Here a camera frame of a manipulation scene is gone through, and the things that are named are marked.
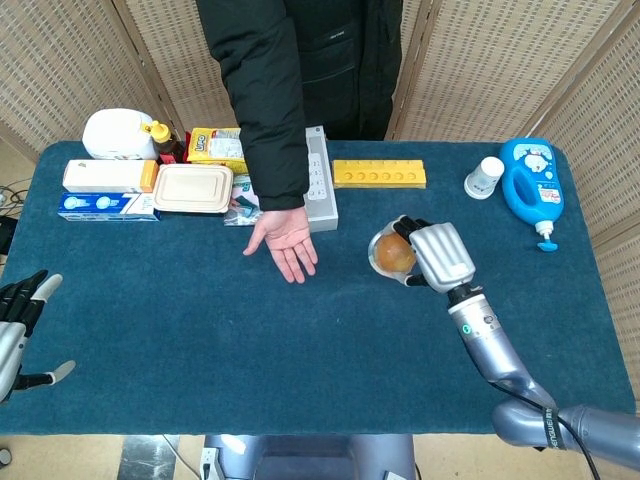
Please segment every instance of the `yellow bottle cap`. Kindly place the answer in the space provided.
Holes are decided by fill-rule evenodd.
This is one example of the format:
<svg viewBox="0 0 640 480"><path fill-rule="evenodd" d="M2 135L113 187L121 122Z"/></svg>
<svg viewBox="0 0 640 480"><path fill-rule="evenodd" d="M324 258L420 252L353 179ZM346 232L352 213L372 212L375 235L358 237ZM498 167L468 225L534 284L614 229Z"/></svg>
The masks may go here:
<svg viewBox="0 0 640 480"><path fill-rule="evenodd" d="M171 131L169 130L169 127L157 120L151 122L151 126L147 131L157 143L164 143L171 138Z"/></svg>

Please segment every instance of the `person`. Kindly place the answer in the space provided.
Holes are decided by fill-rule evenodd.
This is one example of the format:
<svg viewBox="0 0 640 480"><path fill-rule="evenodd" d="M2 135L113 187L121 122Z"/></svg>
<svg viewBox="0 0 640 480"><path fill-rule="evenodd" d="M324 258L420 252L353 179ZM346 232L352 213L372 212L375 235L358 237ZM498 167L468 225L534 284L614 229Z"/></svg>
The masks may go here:
<svg viewBox="0 0 640 480"><path fill-rule="evenodd" d="M402 0L197 0L220 64L253 189L264 212L245 255L264 240L284 278L315 274L303 195L305 127L329 139L382 140L402 59Z"/></svg>

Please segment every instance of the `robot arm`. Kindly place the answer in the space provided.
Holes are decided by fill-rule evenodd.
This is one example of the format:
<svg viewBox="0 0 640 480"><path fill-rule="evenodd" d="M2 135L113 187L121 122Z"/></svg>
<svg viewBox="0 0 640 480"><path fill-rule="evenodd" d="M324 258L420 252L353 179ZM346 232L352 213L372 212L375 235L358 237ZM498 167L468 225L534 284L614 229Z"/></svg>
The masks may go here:
<svg viewBox="0 0 640 480"><path fill-rule="evenodd" d="M411 267L405 271L381 269L379 242L393 234L411 246L421 274L412 275ZM640 470L640 419L584 406L558 411L551 395L522 363L482 289L471 286L475 266L453 225L400 217L373 238L369 260L378 273L404 285L429 286L447 294L449 315L478 371L491 385L513 397L493 412L500 438L519 446L585 449Z"/></svg>
<svg viewBox="0 0 640 480"><path fill-rule="evenodd" d="M6 402L13 390L53 385L75 367L69 361L53 372L22 375L22 356L47 300L62 283L53 275L44 283L47 271L41 270L17 284L0 288L0 402Z"/></svg>

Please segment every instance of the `small white cup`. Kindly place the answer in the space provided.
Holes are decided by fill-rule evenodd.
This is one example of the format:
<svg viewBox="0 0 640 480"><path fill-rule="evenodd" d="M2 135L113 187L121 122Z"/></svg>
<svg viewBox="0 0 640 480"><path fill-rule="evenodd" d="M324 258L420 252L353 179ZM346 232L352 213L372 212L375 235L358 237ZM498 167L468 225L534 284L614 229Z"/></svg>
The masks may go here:
<svg viewBox="0 0 640 480"><path fill-rule="evenodd" d="M464 179L464 191L476 200L489 198L503 173L504 164L498 157L485 157Z"/></svg>

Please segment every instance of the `small packet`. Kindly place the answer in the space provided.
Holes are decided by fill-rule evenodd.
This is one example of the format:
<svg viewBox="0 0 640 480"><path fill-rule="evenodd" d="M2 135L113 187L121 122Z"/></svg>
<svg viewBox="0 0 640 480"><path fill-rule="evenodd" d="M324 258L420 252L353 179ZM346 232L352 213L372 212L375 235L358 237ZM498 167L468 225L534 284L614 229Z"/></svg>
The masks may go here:
<svg viewBox="0 0 640 480"><path fill-rule="evenodd" d="M249 173L244 161L239 128L194 128L189 140L187 161L224 165L236 175Z"/></svg>
<svg viewBox="0 0 640 480"><path fill-rule="evenodd" d="M227 227L254 225L261 214L260 203L251 187L249 175L236 175L233 179L229 210L224 214L224 225Z"/></svg>

